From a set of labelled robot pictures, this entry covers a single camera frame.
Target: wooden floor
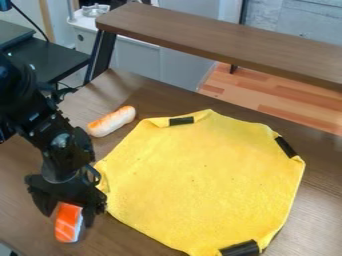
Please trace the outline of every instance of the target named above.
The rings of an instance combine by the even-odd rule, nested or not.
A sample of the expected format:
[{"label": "wooden floor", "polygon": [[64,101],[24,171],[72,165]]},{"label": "wooden floor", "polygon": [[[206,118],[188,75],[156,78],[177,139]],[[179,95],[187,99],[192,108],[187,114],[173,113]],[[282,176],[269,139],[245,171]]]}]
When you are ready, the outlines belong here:
[{"label": "wooden floor", "polygon": [[342,135],[342,93],[219,63],[199,93]]}]

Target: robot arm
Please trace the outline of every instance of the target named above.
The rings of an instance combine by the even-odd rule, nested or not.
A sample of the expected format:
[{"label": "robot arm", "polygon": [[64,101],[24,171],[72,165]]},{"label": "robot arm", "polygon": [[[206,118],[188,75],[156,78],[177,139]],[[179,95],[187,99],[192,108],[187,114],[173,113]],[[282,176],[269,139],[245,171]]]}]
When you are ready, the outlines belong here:
[{"label": "robot arm", "polygon": [[0,0],[0,12],[8,11],[11,8],[11,0]]},{"label": "robot arm", "polygon": [[15,133],[42,153],[41,174],[25,178],[40,211],[50,216],[58,201],[78,205],[90,227],[106,206],[96,189],[100,174],[89,165],[95,160],[90,138],[41,94],[30,67],[0,54],[0,140]]}]

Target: wooden table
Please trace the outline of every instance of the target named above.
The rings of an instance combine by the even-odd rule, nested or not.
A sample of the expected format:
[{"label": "wooden table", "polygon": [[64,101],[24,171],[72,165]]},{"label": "wooden table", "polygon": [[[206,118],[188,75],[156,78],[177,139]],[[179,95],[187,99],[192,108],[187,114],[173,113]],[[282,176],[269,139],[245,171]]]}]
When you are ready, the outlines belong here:
[{"label": "wooden table", "polygon": [[89,55],[38,38],[31,38],[7,48],[11,55],[35,67],[37,80],[57,83],[89,64]]},{"label": "wooden table", "polygon": [[[281,133],[308,166],[289,220],[264,255],[341,255],[342,138],[125,72],[107,71],[75,95],[67,96],[61,109],[73,125],[84,128],[87,122],[121,104],[135,106],[138,119],[108,137],[93,139],[97,159],[109,153],[143,118],[207,108],[267,124]],[[38,211],[23,182],[25,175],[38,172],[40,153],[16,136],[0,146],[0,163],[0,241],[26,255],[185,255],[108,214],[97,217],[82,243],[59,244],[53,236],[53,218]]]}]

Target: black corner tab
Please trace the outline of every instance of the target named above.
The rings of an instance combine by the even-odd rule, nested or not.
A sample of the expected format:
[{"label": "black corner tab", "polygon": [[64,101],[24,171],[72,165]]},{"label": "black corner tab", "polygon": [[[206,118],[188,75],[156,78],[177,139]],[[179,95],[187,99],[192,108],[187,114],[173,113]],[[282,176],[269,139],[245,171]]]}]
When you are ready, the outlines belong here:
[{"label": "black corner tab", "polygon": [[260,250],[258,244],[254,241],[248,241],[236,244],[220,250],[222,256],[259,256]]},{"label": "black corner tab", "polygon": [[193,124],[195,119],[193,116],[170,118],[170,126],[181,125],[181,124]]},{"label": "black corner tab", "polygon": [[287,143],[286,140],[284,140],[283,137],[278,137],[275,139],[276,142],[278,143],[279,147],[285,152],[285,154],[289,157],[292,158],[294,156],[297,156],[297,152],[294,151],[294,149]]}]

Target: fabric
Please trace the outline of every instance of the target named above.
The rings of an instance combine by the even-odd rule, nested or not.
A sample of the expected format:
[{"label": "fabric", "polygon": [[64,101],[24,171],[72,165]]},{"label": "fabric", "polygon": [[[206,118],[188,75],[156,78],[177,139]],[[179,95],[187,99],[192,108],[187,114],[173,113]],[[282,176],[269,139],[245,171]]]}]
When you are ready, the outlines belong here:
[{"label": "fabric", "polygon": [[266,248],[289,215],[305,163],[266,125],[212,110],[182,117],[179,125],[141,121],[96,164],[108,212],[192,256],[250,240]]}]

